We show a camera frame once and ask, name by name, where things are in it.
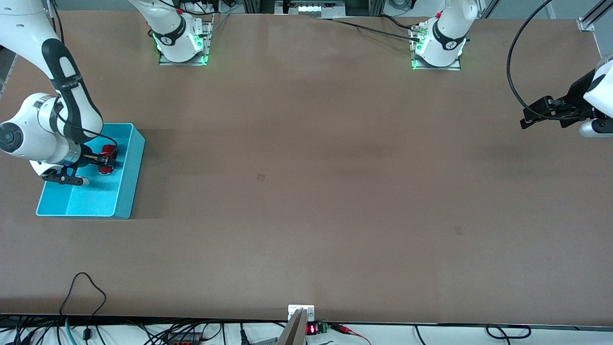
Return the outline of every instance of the brown table surface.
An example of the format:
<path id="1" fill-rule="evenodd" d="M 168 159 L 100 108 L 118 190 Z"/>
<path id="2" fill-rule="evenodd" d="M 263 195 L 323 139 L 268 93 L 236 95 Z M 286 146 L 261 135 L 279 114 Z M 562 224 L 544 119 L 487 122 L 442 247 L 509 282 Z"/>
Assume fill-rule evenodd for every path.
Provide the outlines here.
<path id="1" fill-rule="evenodd" d="M 308 17 L 233 15 L 205 68 L 157 66 L 137 12 L 62 19 L 105 121 L 147 139 L 132 219 L 37 217 L 42 181 L 0 155 L 0 311 L 56 312 L 87 271 L 102 314 L 613 325 L 613 141 L 520 129 L 520 21 L 476 21 L 444 72 Z M 598 60 L 574 21 L 535 21 L 513 71 L 531 103 Z M 20 59 L 0 120 L 38 91 Z M 100 302 L 74 293 L 67 312 Z"/>

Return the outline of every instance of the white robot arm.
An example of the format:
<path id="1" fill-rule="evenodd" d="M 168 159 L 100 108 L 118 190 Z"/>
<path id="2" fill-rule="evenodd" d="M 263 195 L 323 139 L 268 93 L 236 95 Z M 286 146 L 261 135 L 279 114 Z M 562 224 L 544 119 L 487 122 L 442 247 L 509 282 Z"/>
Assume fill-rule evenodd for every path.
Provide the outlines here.
<path id="1" fill-rule="evenodd" d="M 0 124 L 0 149 L 30 160 L 48 180 L 59 179 L 57 172 L 65 167 L 76 171 L 100 158 L 83 144 L 100 133 L 102 117 L 39 0 L 0 0 L 0 45 L 43 71 L 59 94 L 27 97 L 16 115 Z M 73 177 L 57 182 L 84 183 Z"/>
<path id="2" fill-rule="evenodd" d="M 188 61 L 203 50 L 202 40 L 198 37 L 202 32 L 201 19 L 187 13 L 179 14 L 177 9 L 160 0 L 128 1 L 145 17 L 158 49 L 168 60 Z"/>
<path id="3" fill-rule="evenodd" d="M 602 59 L 596 66 L 590 87 L 583 95 L 600 116 L 585 122 L 579 128 L 579 133 L 585 138 L 613 137 L 613 55 Z"/>
<path id="4" fill-rule="evenodd" d="M 613 137 L 612 67 L 613 55 L 602 59 L 595 69 L 575 81 L 565 96 L 558 99 L 545 96 L 534 102 L 530 109 L 524 109 L 522 129 L 543 120 L 557 120 L 562 128 L 589 120 L 579 128 L 582 137 Z"/>
<path id="5" fill-rule="evenodd" d="M 423 31 L 415 54 L 432 66 L 449 66 L 462 53 L 478 12 L 475 0 L 445 0 L 443 11 L 419 25 Z"/>

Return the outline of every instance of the metal bracket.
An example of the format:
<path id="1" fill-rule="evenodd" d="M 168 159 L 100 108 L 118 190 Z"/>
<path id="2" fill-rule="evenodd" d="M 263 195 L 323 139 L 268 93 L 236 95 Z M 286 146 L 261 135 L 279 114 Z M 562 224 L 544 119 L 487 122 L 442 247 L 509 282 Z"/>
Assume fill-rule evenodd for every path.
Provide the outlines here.
<path id="1" fill-rule="evenodd" d="M 600 0 L 583 17 L 577 19 L 581 31 L 594 31 L 594 23 L 613 8 L 613 0 Z"/>
<path id="2" fill-rule="evenodd" d="M 308 321 L 315 321 L 315 306 L 305 304 L 290 304 L 287 306 L 287 319 L 291 319 L 296 309 L 306 309 Z"/>
<path id="3" fill-rule="evenodd" d="M 594 31 L 594 26 L 592 24 L 588 26 L 584 26 L 584 25 L 585 25 L 585 21 L 583 17 L 579 17 L 579 19 L 577 19 L 577 26 L 579 27 L 579 31 L 583 31 L 583 32 Z"/>

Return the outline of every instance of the wire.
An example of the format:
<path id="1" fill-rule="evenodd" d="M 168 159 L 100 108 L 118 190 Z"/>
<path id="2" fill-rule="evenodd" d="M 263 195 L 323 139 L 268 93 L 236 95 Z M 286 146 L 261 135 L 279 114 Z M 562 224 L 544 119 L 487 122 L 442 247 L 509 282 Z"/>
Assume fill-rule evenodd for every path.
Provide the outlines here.
<path id="1" fill-rule="evenodd" d="M 425 341 L 421 337 L 421 333 L 419 333 L 419 327 L 417 325 L 415 325 L 415 331 L 417 332 L 417 337 L 419 338 L 419 341 L 422 343 L 422 345 L 425 345 Z"/>
<path id="2" fill-rule="evenodd" d="M 409 41 L 415 41 L 415 42 L 419 41 L 419 39 L 416 38 L 416 37 L 409 37 L 409 36 L 402 36 L 402 35 L 399 35 L 399 34 L 392 34 L 392 33 L 388 33 L 388 32 L 385 32 L 385 31 L 381 31 L 381 30 L 377 30 L 377 29 L 373 29 L 373 28 L 368 28 L 366 26 L 362 26 L 362 25 L 358 25 L 358 24 L 354 24 L 354 23 L 349 23 L 347 21 L 341 21 L 341 20 L 331 20 L 331 21 L 334 22 L 334 23 L 341 23 L 341 24 L 346 24 L 346 25 L 349 25 L 349 26 L 354 26 L 354 27 L 359 28 L 359 29 L 369 30 L 369 31 L 372 31 L 374 33 L 378 33 L 378 34 L 382 34 L 382 35 L 388 35 L 388 36 L 392 36 L 392 37 L 407 39 Z"/>
<path id="3" fill-rule="evenodd" d="M 101 293 L 101 294 L 102 294 L 102 296 L 104 297 L 104 299 L 102 300 L 102 303 L 100 304 L 100 306 L 99 306 L 99 307 L 98 307 L 96 310 L 94 310 L 94 312 L 93 312 L 93 313 L 91 313 L 91 315 L 89 316 L 89 319 L 88 319 L 88 321 L 89 321 L 89 320 L 91 320 L 91 318 L 92 318 L 92 317 L 94 317 L 95 313 L 97 313 L 97 312 L 98 312 L 98 310 L 100 310 L 100 308 L 102 308 L 102 306 L 104 305 L 104 303 L 106 303 L 106 302 L 107 302 L 107 294 L 106 294 L 106 293 L 104 293 L 104 291 L 102 291 L 102 289 L 100 289 L 100 288 L 98 287 L 98 285 L 96 285 L 96 283 L 94 283 L 94 281 L 91 279 L 91 277 L 89 276 L 89 274 L 87 274 L 86 272 L 79 272 L 79 273 L 75 274 L 75 276 L 72 278 L 72 282 L 70 283 L 70 289 L 68 290 L 68 294 L 66 295 L 66 298 L 65 298 L 65 299 L 64 299 L 64 301 L 62 302 L 62 305 L 59 307 L 59 314 L 60 314 L 61 316 L 63 316 L 63 315 L 64 315 L 64 307 L 65 307 L 65 305 L 66 305 L 66 302 L 68 301 L 68 298 L 70 297 L 70 293 L 72 292 L 72 288 L 73 288 L 73 287 L 74 287 L 74 285 L 75 285 L 75 281 L 77 280 L 77 277 L 79 277 L 81 274 L 82 274 L 82 275 L 84 275 L 84 276 L 86 276 L 86 277 L 87 277 L 87 279 L 89 279 L 89 282 L 91 283 L 91 285 L 92 285 L 92 286 L 93 286 L 93 287 L 94 287 L 96 290 L 100 291 L 100 293 Z"/>
<path id="4" fill-rule="evenodd" d="M 58 4 L 55 2 L 55 0 L 51 0 L 51 7 L 53 7 L 53 12 L 55 13 L 55 16 L 58 17 L 59 37 L 62 43 L 64 43 L 64 28 L 62 27 L 62 19 L 59 18 Z M 53 29 L 55 30 L 55 21 L 53 20 L 52 22 Z"/>
<path id="5" fill-rule="evenodd" d="M 536 14 L 538 14 L 538 12 L 540 12 L 543 8 L 545 8 L 545 6 L 547 6 L 552 1 L 553 0 L 545 0 L 543 4 L 541 4 L 534 12 L 532 12 L 532 14 L 528 17 L 528 19 L 526 19 L 523 25 L 519 28 L 517 34 L 515 35 L 515 38 L 513 39 L 513 42 L 511 43 L 511 47 L 509 48 L 509 55 L 506 58 L 506 78 L 509 82 L 509 86 L 511 87 L 511 91 L 513 92 L 513 95 L 515 96 L 515 98 L 517 98 L 519 103 L 524 108 L 528 109 L 530 112 L 536 114 L 538 117 L 546 118 L 548 120 L 557 120 L 557 121 L 577 120 L 577 119 L 580 119 L 581 116 L 551 117 L 551 116 L 546 116 L 546 115 L 535 112 L 528 104 L 526 104 L 526 102 L 519 95 L 519 93 L 515 89 L 515 85 L 513 84 L 513 79 L 511 77 L 511 57 L 513 56 L 513 50 L 515 49 L 515 44 L 517 43 L 519 36 L 522 34 L 522 32 L 524 31 L 526 26 L 529 24 L 529 22 L 536 16 Z"/>
<path id="6" fill-rule="evenodd" d="M 399 21 L 397 21 L 396 18 L 394 18 L 394 17 L 392 17 L 390 15 L 382 14 L 382 15 L 380 15 L 380 17 L 387 18 L 387 19 L 391 20 L 394 24 L 396 24 L 397 26 L 399 26 L 399 27 L 401 27 L 403 29 L 410 30 L 411 27 L 415 26 L 415 24 L 413 24 L 413 25 L 403 25 Z"/>
<path id="7" fill-rule="evenodd" d="M 53 102 L 53 107 L 52 107 L 52 109 L 55 109 L 55 106 L 56 106 L 56 104 L 58 103 L 58 100 L 59 100 L 59 96 L 57 96 L 57 97 L 55 98 L 55 101 Z M 77 126 L 77 125 L 73 125 L 71 122 L 67 122 L 67 121 L 66 121 L 66 120 L 65 120 L 65 119 L 64 119 L 62 116 L 60 116 L 59 112 L 58 112 L 57 114 L 58 114 L 58 118 L 59 118 L 59 119 L 60 119 L 62 122 L 64 122 L 65 124 L 69 125 L 70 127 L 73 127 L 73 128 L 74 128 L 74 129 L 76 129 L 77 131 L 83 131 L 83 132 L 85 132 L 85 133 L 93 134 L 93 135 L 95 135 L 95 136 L 99 136 L 99 137 L 101 137 L 101 138 L 104 138 L 104 139 L 106 139 L 106 140 L 111 141 L 111 142 L 113 143 L 113 145 L 114 145 L 113 149 L 112 149 L 112 150 L 111 150 L 109 153 L 107 153 L 106 155 L 102 156 L 102 158 L 104 158 L 104 157 L 110 157 L 110 156 L 112 156 L 112 155 L 113 155 L 115 152 L 117 152 L 117 147 L 119 146 L 119 144 L 117 143 L 117 140 L 115 140 L 115 139 L 113 139 L 113 138 L 111 138 L 111 137 L 109 137 L 109 136 L 106 136 L 106 135 L 104 135 L 104 134 L 101 134 L 101 133 L 96 133 L 96 132 L 94 132 L 94 131 L 86 130 L 86 129 L 84 129 L 84 128 L 82 128 L 82 127 L 79 127 L 79 126 Z M 96 284 L 94 284 L 94 282 L 91 280 L 91 278 L 90 278 L 89 274 L 87 274 L 87 273 L 85 273 L 85 272 L 81 272 L 81 273 L 77 273 L 77 276 L 78 276 L 79 274 L 85 274 L 85 275 L 87 276 L 87 278 L 89 279 L 89 281 L 91 282 L 91 284 L 92 284 L 92 285 L 93 285 L 93 286 L 94 286 L 96 289 L 98 289 L 98 291 L 100 291 L 100 292 L 102 293 L 102 295 L 104 296 L 104 301 L 102 302 L 102 304 L 101 304 L 101 305 L 98 307 L 98 309 L 96 309 L 96 311 L 94 311 L 94 312 L 92 313 L 92 315 L 89 317 L 89 319 L 91 320 L 91 318 L 94 316 L 94 314 L 95 314 L 96 312 L 98 312 L 98 310 L 100 310 L 100 308 L 102 308 L 102 306 L 104 305 L 104 303 L 107 301 L 107 295 L 106 295 L 106 294 L 104 293 L 104 291 L 102 291 L 102 290 L 101 290 L 101 289 L 100 289 L 98 286 L 96 286 Z"/>
<path id="8" fill-rule="evenodd" d="M 365 336 L 363 336 L 363 335 L 360 335 L 360 334 L 358 334 L 358 333 L 356 333 L 356 332 L 354 332 L 354 331 L 351 331 L 351 335 L 358 336 L 358 337 L 360 337 L 360 338 L 364 339 L 364 340 L 365 340 L 365 341 L 368 343 L 368 345 L 372 345 L 372 343 L 370 342 L 370 340 L 368 340 L 368 338 L 366 338 L 366 337 L 365 337 Z"/>
<path id="9" fill-rule="evenodd" d="M 490 328 L 496 328 L 502 334 L 502 336 L 493 335 L 492 332 L 490 332 Z M 528 330 L 528 333 L 526 333 L 524 335 L 509 336 L 498 325 L 487 325 L 487 326 L 485 326 L 485 332 L 487 333 L 487 335 L 491 336 L 494 339 L 506 340 L 506 344 L 507 345 L 511 345 L 511 339 L 525 339 L 525 338 L 528 338 L 529 336 L 532 335 L 532 328 L 530 328 L 530 326 L 518 326 L 518 327 L 513 327 L 513 328 L 521 328 L 521 329 L 524 329 L 524 330 Z"/>
<path id="10" fill-rule="evenodd" d="M 181 7 L 177 7 L 177 6 L 171 5 L 168 2 L 165 2 L 163 0 L 159 0 L 159 2 L 163 3 L 166 6 L 170 6 L 170 7 L 174 8 L 174 9 L 176 9 L 176 10 L 179 10 L 179 11 L 182 11 L 182 12 L 185 12 L 185 13 L 189 13 L 189 14 L 192 14 L 192 15 L 206 15 L 206 14 L 220 13 L 219 11 L 205 12 L 204 10 L 202 10 L 202 12 L 204 12 L 204 13 L 198 13 L 198 12 L 188 11 L 187 9 L 184 10 Z"/>
<path id="11" fill-rule="evenodd" d="M 227 345 L 227 343 L 226 343 L 226 329 L 225 329 L 225 327 L 224 327 L 224 324 L 223 324 L 223 323 L 221 323 L 221 334 L 222 334 L 222 335 L 223 335 L 223 337 L 224 337 L 224 345 Z"/>
<path id="12" fill-rule="evenodd" d="M 219 22 L 219 24 L 217 24 L 217 25 L 216 25 L 216 26 L 215 26 L 215 27 L 214 27 L 214 28 L 211 30 L 211 32 L 210 32 L 210 33 L 206 34 L 206 35 L 205 35 L 205 37 L 206 37 L 206 36 L 212 36 L 212 35 L 213 35 L 213 33 L 214 33 L 216 30 L 217 30 L 217 28 L 219 28 L 219 27 L 220 27 L 220 26 L 221 26 L 221 25 L 224 23 L 224 21 L 226 21 L 228 18 L 230 18 L 230 15 L 232 14 L 232 11 L 234 11 L 234 10 L 235 10 L 235 9 L 230 9 L 230 10 L 228 10 L 226 13 L 224 13 L 224 14 L 226 14 L 226 16 L 225 16 L 225 17 L 224 17 L 224 18 L 223 18 L 223 19 L 222 19 L 222 20 Z"/>
<path id="13" fill-rule="evenodd" d="M 98 333 L 98 338 L 100 338 L 100 341 L 102 342 L 102 345 L 107 345 L 107 343 L 104 342 L 104 338 L 102 337 L 102 334 L 100 333 L 100 330 L 98 329 L 98 324 L 94 323 L 94 326 L 96 327 L 96 333 Z"/>

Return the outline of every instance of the black cable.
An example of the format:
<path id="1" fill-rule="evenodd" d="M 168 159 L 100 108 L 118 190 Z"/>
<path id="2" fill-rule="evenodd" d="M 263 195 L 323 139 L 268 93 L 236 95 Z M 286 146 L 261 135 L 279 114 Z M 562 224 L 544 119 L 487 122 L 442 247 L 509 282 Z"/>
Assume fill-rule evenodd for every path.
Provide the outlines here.
<path id="1" fill-rule="evenodd" d="M 183 12 L 185 12 L 185 13 L 192 14 L 192 15 L 206 15 L 206 14 L 216 14 L 216 13 L 221 13 L 220 11 L 205 12 L 205 13 L 197 13 L 197 12 L 188 11 L 188 10 L 186 10 L 186 9 L 184 10 L 184 9 L 182 9 L 182 8 L 180 8 L 180 7 L 177 7 L 177 6 L 174 6 L 174 5 L 172 5 L 172 4 L 169 4 L 168 2 L 165 2 L 164 0 L 159 0 L 159 2 L 163 3 L 163 4 L 164 4 L 164 5 L 166 5 L 166 6 L 170 6 L 170 7 L 174 8 L 174 9 L 177 9 L 177 10 L 180 10 L 180 11 L 183 11 Z"/>
<path id="2" fill-rule="evenodd" d="M 64 43 L 64 28 L 62 27 L 62 19 L 59 18 L 58 5 L 55 2 L 55 0 L 51 0 L 51 7 L 53 7 L 53 12 L 55 13 L 55 16 L 58 18 L 59 37 L 62 43 Z"/>
<path id="3" fill-rule="evenodd" d="M 212 337 L 210 337 L 210 338 L 202 338 L 202 341 L 209 341 L 209 340 L 212 340 L 213 338 L 215 338 L 216 336 L 218 336 L 220 333 L 221 333 L 221 324 L 219 325 L 219 330 L 217 330 L 217 333 L 215 333 L 215 334 L 214 334 Z"/>
<path id="4" fill-rule="evenodd" d="M 66 302 L 68 302 L 68 298 L 70 297 L 70 293 L 72 292 L 72 288 L 73 288 L 73 287 L 74 287 L 74 285 L 75 285 L 75 281 L 77 280 L 77 277 L 79 277 L 81 274 L 82 274 L 82 275 L 84 275 L 84 276 L 86 276 L 86 277 L 87 277 L 87 279 L 89 279 L 89 282 L 91 283 L 91 285 L 92 285 L 92 286 L 93 286 L 93 287 L 94 287 L 96 290 L 100 291 L 100 293 L 102 294 L 102 297 L 104 298 L 104 299 L 102 300 L 102 303 L 100 304 L 100 306 L 99 306 L 98 308 L 96 308 L 96 310 L 94 310 L 94 312 L 93 312 L 93 313 L 91 313 L 91 315 L 89 316 L 88 321 L 90 321 L 90 320 L 91 320 L 91 318 L 92 318 L 92 317 L 94 317 L 94 315 L 95 315 L 95 314 L 98 312 L 98 310 L 100 310 L 100 308 L 102 308 L 102 306 L 104 305 L 104 303 L 106 303 L 106 302 L 107 302 L 107 294 L 106 294 L 106 293 L 104 293 L 104 291 L 102 291 L 102 289 L 100 289 L 100 288 L 98 287 L 98 285 L 96 285 L 96 283 L 94 283 L 94 281 L 91 279 L 91 277 L 89 276 L 89 274 L 87 274 L 86 272 L 79 272 L 79 273 L 75 274 L 75 276 L 72 278 L 72 282 L 70 283 L 70 289 L 68 289 L 68 294 L 66 295 L 66 298 L 65 298 L 65 299 L 64 299 L 64 301 L 62 302 L 62 305 L 59 307 L 59 314 L 60 314 L 61 316 L 63 316 L 63 315 L 64 315 L 64 306 L 66 305 Z"/>
<path id="5" fill-rule="evenodd" d="M 392 33 L 388 33 L 388 32 L 385 32 L 385 31 L 381 31 L 381 30 L 377 30 L 377 29 L 373 29 L 373 28 L 368 28 L 366 26 L 362 26 L 362 25 L 358 25 L 358 24 L 354 24 L 354 23 L 349 23 L 347 21 L 332 20 L 332 22 L 354 26 L 354 27 L 359 28 L 359 29 L 369 30 L 369 31 L 372 31 L 374 33 L 378 33 L 378 34 L 382 34 L 382 35 L 388 35 L 388 36 L 392 36 L 392 37 L 407 39 L 409 41 L 419 42 L 419 39 L 416 38 L 416 37 L 409 37 L 409 36 L 402 36 L 402 35 L 399 35 L 399 34 L 392 34 Z"/>
<path id="6" fill-rule="evenodd" d="M 496 328 L 502 334 L 502 336 L 493 335 L 492 332 L 490 332 L 490 328 Z M 532 328 L 530 328 L 530 326 L 513 326 L 513 328 L 520 328 L 520 329 L 528 330 L 528 333 L 526 333 L 524 335 L 509 336 L 498 325 L 487 325 L 487 326 L 485 326 L 485 332 L 487 333 L 487 335 L 491 336 L 494 339 L 506 340 L 506 344 L 507 345 L 511 345 L 511 339 L 525 339 L 525 338 L 528 338 L 529 336 L 532 335 Z"/>
<path id="7" fill-rule="evenodd" d="M 399 21 L 397 21 L 396 18 L 392 17 L 391 15 L 382 14 L 382 15 L 380 15 L 380 17 L 387 18 L 387 19 L 391 20 L 394 24 L 396 24 L 397 26 L 399 26 L 399 27 L 401 27 L 403 29 L 410 30 L 411 27 L 415 26 L 415 24 L 413 24 L 413 25 L 404 25 L 404 24 L 400 23 Z"/>
<path id="8" fill-rule="evenodd" d="M 52 109 L 55 109 L 55 106 L 56 106 L 56 104 L 58 103 L 58 100 L 59 100 L 59 96 L 57 96 L 57 97 L 55 98 L 55 101 L 53 102 L 53 107 L 52 107 Z M 73 128 L 74 128 L 74 129 L 76 129 L 77 131 L 83 131 L 83 132 L 85 132 L 85 133 L 93 134 L 93 135 L 95 135 L 95 136 L 99 136 L 99 137 L 101 137 L 101 138 L 104 138 L 104 139 L 106 139 L 106 140 L 111 141 L 111 142 L 113 143 L 113 145 L 114 145 L 114 148 L 111 150 L 111 152 L 109 152 L 108 154 L 104 155 L 104 157 L 110 157 L 110 156 L 112 156 L 112 155 L 113 155 L 115 152 L 117 152 L 117 147 L 119 146 L 119 144 L 117 143 L 117 140 L 115 140 L 115 139 L 113 139 L 113 138 L 111 138 L 111 137 L 109 137 L 109 136 L 106 136 L 106 135 L 104 135 L 104 134 L 102 134 L 102 133 L 96 133 L 96 132 L 94 132 L 94 131 L 86 130 L 86 129 L 84 129 L 84 128 L 82 128 L 82 127 L 79 127 L 79 126 L 77 126 L 77 125 L 73 125 L 71 122 L 67 122 L 67 121 L 66 121 L 66 120 L 65 120 L 65 119 L 64 119 L 62 116 L 60 116 L 60 115 L 59 115 L 59 112 L 58 112 L 58 119 L 60 119 L 62 122 L 64 122 L 65 124 L 69 125 L 70 127 L 73 127 Z M 98 310 L 100 310 L 100 308 L 102 308 L 102 306 L 104 305 L 104 303 L 107 301 L 107 296 L 106 296 L 106 294 L 104 293 L 104 291 L 102 291 L 102 290 L 101 290 L 101 289 L 100 289 L 98 286 L 96 286 L 96 285 L 94 284 L 94 282 L 91 280 L 91 278 L 89 277 L 89 275 L 88 275 L 87 273 L 85 273 L 85 272 L 77 273 L 77 275 L 79 275 L 79 274 L 85 274 L 85 275 L 87 276 L 87 278 L 89 278 L 89 281 L 92 283 L 92 285 L 94 285 L 94 287 L 95 287 L 96 289 L 98 289 L 98 291 L 100 291 L 100 292 L 102 293 L 102 295 L 104 296 L 104 301 L 102 302 L 102 304 L 101 304 L 101 305 L 98 307 L 98 309 L 96 309 L 96 311 L 94 311 L 94 313 L 93 313 L 93 314 L 92 314 L 92 315 L 89 317 L 89 319 L 91 319 L 91 318 L 92 318 L 92 316 L 94 316 L 94 314 L 95 314 L 95 313 L 96 313 Z"/>
<path id="9" fill-rule="evenodd" d="M 576 120 L 576 119 L 581 118 L 581 116 L 578 115 L 578 116 L 570 116 L 570 117 L 551 117 L 551 116 L 546 116 L 546 115 L 535 112 L 528 104 L 526 104 L 526 102 L 519 95 L 519 93 L 515 89 L 515 85 L 513 84 L 513 79 L 511 77 L 511 57 L 513 55 L 513 50 L 515 49 L 515 44 L 517 43 L 519 36 L 522 34 L 522 32 L 524 31 L 528 23 L 536 16 L 536 14 L 538 14 L 538 12 L 540 12 L 543 8 L 545 8 L 545 6 L 547 6 L 552 1 L 553 0 L 545 0 L 543 4 L 541 4 L 534 12 L 532 12 L 532 14 L 528 17 L 528 19 L 526 19 L 523 25 L 519 28 L 517 34 L 515 35 L 515 38 L 513 39 L 513 42 L 511 43 L 511 47 L 509 48 L 509 55 L 506 58 L 506 78 L 509 82 L 509 86 L 511 87 L 511 91 L 513 92 L 513 95 L 515 96 L 515 98 L 517 98 L 519 103 L 524 108 L 528 109 L 530 112 L 536 114 L 538 117 L 546 118 L 548 120 L 557 120 L 557 121 Z"/>
<path id="10" fill-rule="evenodd" d="M 417 332 L 417 337 L 419 338 L 419 341 L 422 343 L 422 345 L 425 345 L 425 341 L 421 337 L 421 333 L 419 333 L 419 327 L 417 325 L 415 325 L 414 327 L 415 327 L 415 332 Z"/>
<path id="11" fill-rule="evenodd" d="M 143 324 L 143 322 L 139 319 L 139 323 L 140 323 L 140 328 L 143 329 L 143 331 L 145 331 L 145 333 L 147 333 L 147 337 L 149 338 L 150 341 L 152 341 L 152 334 L 149 333 L 149 331 L 147 330 L 147 328 L 145 327 L 145 325 Z"/>
<path id="12" fill-rule="evenodd" d="M 94 327 L 96 327 L 96 333 L 98 333 L 98 338 L 100 338 L 102 345 L 107 345 L 107 343 L 104 341 L 104 338 L 102 337 L 102 333 L 100 333 L 100 329 L 98 329 L 98 324 L 95 322 L 94 322 Z"/>

